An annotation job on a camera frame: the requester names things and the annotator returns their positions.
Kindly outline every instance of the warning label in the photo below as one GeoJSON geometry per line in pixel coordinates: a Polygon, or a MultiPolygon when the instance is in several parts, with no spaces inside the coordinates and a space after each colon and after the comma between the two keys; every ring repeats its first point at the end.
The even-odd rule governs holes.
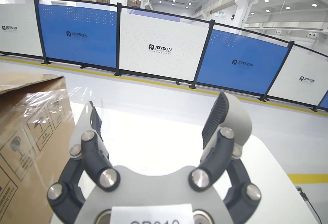
{"type": "Polygon", "coordinates": [[[15,185],[2,167],[0,167],[0,221],[17,188],[17,185],[15,185]]]}
{"type": "Polygon", "coordinates": [[[36,152],[23,128],[15,132],[0,148],[0,155],[22,181],[36,158],[36,152]]]}
{"type": "Polygon", "coordinates": [[[50,136],[53,134],[53,129],[50,125],[49,117],[45,108],[42,108],[39,112],[35,113],[34,116],[27,121],[27,126],[31,131],[39,151],[41,151],[50,136]]]}

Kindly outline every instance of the floor stripe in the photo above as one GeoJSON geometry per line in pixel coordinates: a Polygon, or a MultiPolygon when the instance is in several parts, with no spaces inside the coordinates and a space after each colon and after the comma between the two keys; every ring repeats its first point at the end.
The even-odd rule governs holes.
{"type": "MultiPolygon", "coordinates": [[[[41,63],[37,63],[37,62],[20,61],[20,60],[15,60],[15,59],[7,59],[7,58],[3,58],[3,57],[0,58],[0,60],[18,62],[18,63],[25,63],[25,64],[30,64],[30,65],[37,65],[37,66],[43,66],[43,67],[48,67],[48,68],[67,70],[67,71],[73,71],[73,72],[79,72],[79,73],[85,73],[85,74],[91,74],[91,75],[106,76],[106,77],[110,77],[110,78],[118,78],[118,79],[121,79],[121,80],[136,81],[136,82],[147,83],[147,84],[152,84],[152,85],[158,85],[158,86],[164,86],[164,87],[170,87],[170,88],[176,88],[176,89],[189,90],[189,91],[198,92],[198,93],[219,95],[218,92],[206,91],[206,90],[201,90],[201,89],[196,89],[195,90],[195,89],[191,89],[191,88],[188,88],[188,87],[182,87],[182,86],[171,85],[171,84],[164,84],[164,83],[160,83],[160,82],[156,82],[156,81],[148,81],[148,80],[137,79],[137,78],[132,78],[132,77],[126,77],[126,76],[114,76],[112,74],[98,73],[98,72],[92,72],[92,71],[87,71],[87,70],[82,70],[82,69],[72,69],[72,68],[68,68],[68,67],[56,66],[56,65],[51,65],[51,64],[46,65],[46,64],[41,64],[41,63]]],[[[328,116],[328,113],[318,113],[318,112],[314,112],[310,109],[295,108],[295,107],[287,106],[287,105],[283,105],[283,104],[272,103],[272,102],[262,102],[262,101],[259,101],[259,100],[243,98],[243,97],[237,97],[237,98],[239,100],[246,101],[246,102],[255,102],[257,104],[266,104],[266,105],[276,106],[276,107],[279,107],[279,108],[286,108],[286,109],[301,111],[301,112],[305,112],[305,113],[310,113],[310,114],[313,114],[313,115],[328,116]]]]}

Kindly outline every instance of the black cable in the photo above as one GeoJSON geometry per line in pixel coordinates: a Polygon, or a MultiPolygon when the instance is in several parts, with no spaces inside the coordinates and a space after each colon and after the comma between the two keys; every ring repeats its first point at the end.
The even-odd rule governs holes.
{"type": "Polygon", "coordinates": [[[318,213],[317,213],[316,210],[313,208],[312,204],[310,203],[310,201],[309,201],[308,199],[307,199],[307,201],[308,201],[308,203],[311,205],[313,211],[315,212],[316,216],[319,218],[320,223],[322,224],[322,221],[321,221],[321,219],[320,219],[318,213]]]}

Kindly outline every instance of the railing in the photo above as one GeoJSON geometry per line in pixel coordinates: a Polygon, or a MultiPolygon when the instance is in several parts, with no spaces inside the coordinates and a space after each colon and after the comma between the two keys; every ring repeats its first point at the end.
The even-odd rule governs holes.
{"type": "Polygon", "coordinates": [[[193,89],[215,87],[328,111],[327,56],[293,41],[120,3],[0,0],[0,15],[3,55],[185,82],[193,89]]]}

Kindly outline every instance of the black rubber grip pad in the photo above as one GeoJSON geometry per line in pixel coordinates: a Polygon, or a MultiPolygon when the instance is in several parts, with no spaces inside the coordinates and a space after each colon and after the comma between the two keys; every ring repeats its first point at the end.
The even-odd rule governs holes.
{"type": "Polygon", "coordinates": [[[225,94],[221,92],[212,107],[210,115],[208,116],[202,131],[203,149],[206,147],[208,141],[214,134],[218,125],[224,122],[228,110],[229,110],[229,101],[225,96],[225,94]]]}

